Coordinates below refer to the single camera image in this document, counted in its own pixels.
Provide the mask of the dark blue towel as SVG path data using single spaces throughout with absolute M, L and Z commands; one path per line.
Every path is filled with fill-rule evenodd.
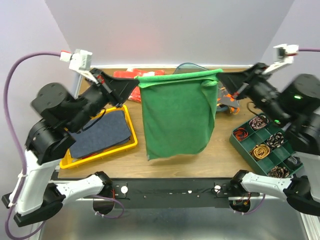
M 125 144 L 132 134 L 122 110 L 107 113 L 99 121 L 91 120 L 85 128 L 86 131 L 71 134 L 75 143 L 69 151 L 74 159 L 86 158 L 105 149 Z

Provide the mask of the teal plastic basket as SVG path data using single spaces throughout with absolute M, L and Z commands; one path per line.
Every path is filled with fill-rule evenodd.
M 208 68 L 205 68 L 203 66 L 197 65 L 195 63 L 191 62 L 185 62 L 180 64 L 173 72 L 173 75 L 175 74 L 185 74 L 185 73 L 194 73 L 194 72 L 203 72 L 203 71 L 209 71 Z M 228 107 L 226 105 L 223 105 L 222 103 L 217 103 L 217 112 L 222 113 L 228 110 Z

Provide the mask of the green towel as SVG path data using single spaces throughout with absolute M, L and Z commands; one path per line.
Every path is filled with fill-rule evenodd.
M 196 155 L 215 127 L 222 69 L 137 76 L 148 160 Z

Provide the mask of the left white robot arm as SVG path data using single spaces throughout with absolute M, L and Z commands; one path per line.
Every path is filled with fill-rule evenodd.
M 27 136 L 16 187 L 2 197 L 4 205 L 15 212 L 13 219 L 19 227 L 52 218 L 70 201 L 93 195 L 104 198 L 112 192 L 112 180 L 103 171 L 66 184 L 50 181 L 75 143 L 73 134 L 83 130 L 106 105 L 120 108 L 139 84 L 137 79 L 114 78 L 97 68 L 90 73 L 91 86 L 78 97 L 53 82 L 43 86 L 31 102 L 41 119 Z

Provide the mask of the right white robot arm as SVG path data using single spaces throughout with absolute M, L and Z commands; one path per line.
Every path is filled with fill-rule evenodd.
M 283 134 L 284 142 L 271 155 L 283 169 L 292 172 L 289 157 L 298 159 L 305 175 L 274 177 L 268 171 L 255 174 L 238 171 L 219 191 L 220 196 L 242 197 L 260 193 L 285 200 L 300 213 L 320 214 L 320 81 L 307 73 L 297 75 L 283 90 L 269 83 L 267 66 L 257 63 L 242 72 L 221 72 L 219 81 L 237 100 L 249 98 L 269 123 Z

